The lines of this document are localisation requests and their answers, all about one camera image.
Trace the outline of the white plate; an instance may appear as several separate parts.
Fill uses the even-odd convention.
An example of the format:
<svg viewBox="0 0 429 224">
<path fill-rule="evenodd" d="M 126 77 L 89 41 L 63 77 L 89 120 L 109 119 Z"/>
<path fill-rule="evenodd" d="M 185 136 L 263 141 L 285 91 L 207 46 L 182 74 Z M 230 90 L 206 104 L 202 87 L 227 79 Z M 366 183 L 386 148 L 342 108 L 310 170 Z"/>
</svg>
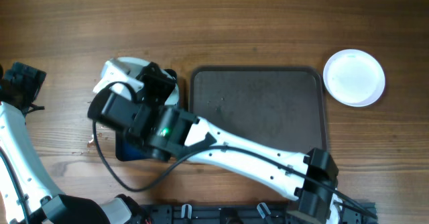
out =
<svg viewBox="0 0 429 224">
<path fill-rule="evenodd" d="M 140 58 L 134 57 L 118 57 L 117 59 L 120 63 L 124 63 L 129 69 L 129 76 L 137 76 L 137 70 L 142 70 L 144 66 L 149 66 L 149 62 L 147 60 L 143 60 Z M 174 70 L 172 69 L 161 69 L 161 72 L 165 74 L 168 78 L 173 79 L 175 82 L 175 88 L 170 94 L 170 96 L 166 99 L 167 105 L 179 105 L 180 100 L 180 90 L 178 86 L 178 77 Z"/>
<path fill-rule="evenodd" d="M 341 50 L 324 65 L 323 81 L 328 93 L 350 107 L 366 107 L 380 99 L 385 73 L 370 54 L 357 49 Z"/>
</svg>

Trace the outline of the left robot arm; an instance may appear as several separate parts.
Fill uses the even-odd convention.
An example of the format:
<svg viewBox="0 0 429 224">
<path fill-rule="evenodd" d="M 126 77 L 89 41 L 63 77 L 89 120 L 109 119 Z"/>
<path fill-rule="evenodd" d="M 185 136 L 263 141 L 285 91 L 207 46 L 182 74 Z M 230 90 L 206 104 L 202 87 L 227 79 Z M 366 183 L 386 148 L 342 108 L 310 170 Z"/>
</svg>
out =
<svg viewBox="0 0 429 224">
<path fill-rule="evenodd" d="M 99 205 L 62 192 L 44 168 L 25 117 L 46 73 L 16 62 L 1 71 L 1 196 L 8 223 L 147 223 L 148 214 L 120 194 Z"/>
</svg>

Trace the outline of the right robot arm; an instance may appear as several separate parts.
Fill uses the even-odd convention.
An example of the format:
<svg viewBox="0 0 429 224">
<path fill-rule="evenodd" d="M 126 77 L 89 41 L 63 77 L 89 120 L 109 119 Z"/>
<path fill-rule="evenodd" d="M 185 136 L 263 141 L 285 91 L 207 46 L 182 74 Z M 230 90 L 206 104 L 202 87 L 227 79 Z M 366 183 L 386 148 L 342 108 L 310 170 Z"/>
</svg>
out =
<svg viewBox="0 0 429 224">
<path fill-rule="evenodd" d="M 374 218 L 374 212 L 339 192 L 332 156 L 270 148 L 229 133 L 203 117 L 170 105 L 176 79 L 156 63 L 105 62 L 88 109 L 148 158 L 210 164 L 260 182 L 293 202 L 289 213 L 311 223 L 338 223 L 340 209 Z"/>
</svg>

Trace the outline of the black water tray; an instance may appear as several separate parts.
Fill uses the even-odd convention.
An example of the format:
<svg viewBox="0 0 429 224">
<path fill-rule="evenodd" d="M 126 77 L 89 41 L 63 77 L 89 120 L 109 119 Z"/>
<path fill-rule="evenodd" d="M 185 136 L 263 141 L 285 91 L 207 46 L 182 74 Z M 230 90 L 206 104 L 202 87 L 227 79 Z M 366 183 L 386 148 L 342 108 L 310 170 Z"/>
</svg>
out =
<svg viewBox="0 0 429 224">
<path fill-rule="evenodd" d="M 165 102 L 166 105 L 180 106 L 180 89 L 178 86 L 178 75 L 172 69 L 164 69 L 176 83 L 176 88 Z M 130 143 L 125 141 L 125 138 L 118 132 L 115 133 L 115 155 L 116 158 L 122 162 L 144 160 L 148 159 L 150 155 L 141 153 L 137 148 L 133 147 Z"/>
</svg>

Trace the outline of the brown serving tray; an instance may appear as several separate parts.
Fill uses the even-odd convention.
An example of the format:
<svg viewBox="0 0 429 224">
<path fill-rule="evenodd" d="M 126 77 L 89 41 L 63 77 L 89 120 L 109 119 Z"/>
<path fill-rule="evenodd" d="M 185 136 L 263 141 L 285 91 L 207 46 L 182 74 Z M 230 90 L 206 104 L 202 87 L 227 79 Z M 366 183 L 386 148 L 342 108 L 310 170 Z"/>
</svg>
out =
<svg viewBox="0 0 429 224">
<path fill-rule="evenodd" d="M 309 66 L 203 66 L 190 80 L 189 110 L 271 148 L 329 149 L 323 83 Z"/>
</svg>

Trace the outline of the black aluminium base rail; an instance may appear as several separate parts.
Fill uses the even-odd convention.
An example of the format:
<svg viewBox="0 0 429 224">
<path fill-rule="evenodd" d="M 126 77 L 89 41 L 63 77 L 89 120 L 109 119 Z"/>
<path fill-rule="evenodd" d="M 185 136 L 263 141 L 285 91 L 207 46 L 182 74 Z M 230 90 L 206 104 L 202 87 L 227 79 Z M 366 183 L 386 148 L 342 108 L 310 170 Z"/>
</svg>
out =
<svg viewBox="0 0 429 224">
<path fill-rule="evenodd" d="M 149 213 L 147 223 L 154 224 L 297 224 L 305 220 L 287 212 L 287 204 L 201 206 L 201 205 L 144 205 Z"/>
</svg>

